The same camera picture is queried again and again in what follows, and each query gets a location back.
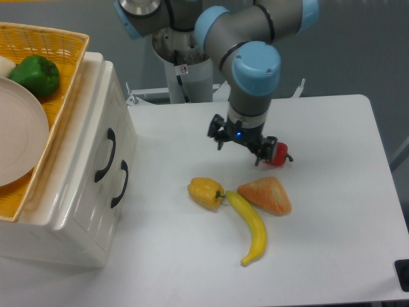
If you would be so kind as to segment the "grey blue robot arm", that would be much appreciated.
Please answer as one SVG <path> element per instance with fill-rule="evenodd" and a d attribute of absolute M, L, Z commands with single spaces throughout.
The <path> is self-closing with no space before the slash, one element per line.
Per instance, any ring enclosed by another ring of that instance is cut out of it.
<path fill-rule="evenodd" d="M 254 1 L 238 13 L 222 6 L 203 8 L 201 1 L 116 1 L 125 29 L 135 38 L 169 28 L 194 36 L 199 47 L 228 82 L 226 117 L 215 115 L 208 136 L 250 150 L 257 161 L 281 166 L 291 159 L 288 147 L 263 136 L 268 108 L 281 73 L 273 42 L 313 26 L 317 1 Z"/>

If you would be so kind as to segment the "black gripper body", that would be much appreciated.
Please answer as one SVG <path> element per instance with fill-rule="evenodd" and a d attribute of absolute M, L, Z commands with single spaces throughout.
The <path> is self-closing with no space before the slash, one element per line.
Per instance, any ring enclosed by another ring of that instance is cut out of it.
<path fill-rule="evenodd" d="M 224 141 L 235 142 L 247 147 L 252 153 L 257 153 L 262 144 L 265 120 L 266 113 L 247 116 L 235 110 L 229 110 L 224 125 Z"/>

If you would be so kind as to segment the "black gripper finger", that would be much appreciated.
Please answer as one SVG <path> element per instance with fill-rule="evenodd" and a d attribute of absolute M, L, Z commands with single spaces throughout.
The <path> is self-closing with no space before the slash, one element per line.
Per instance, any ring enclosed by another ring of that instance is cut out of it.
<path fill-rule="evenodd" d="M 210 122 L 207 135 L 217 142 L 217 150 L 221 150 L 223 144 L 228 141 L 226 126 L 227 122 L 219 114 L 215 114 Z"/>
<path fill-rule="evenodd" d="M 272 162 L 276 155 L 277 138 L 275 136 L 261 136 L 257 150 L 255 152 L 255 166 L 258 166 L 261 161 Z"/>

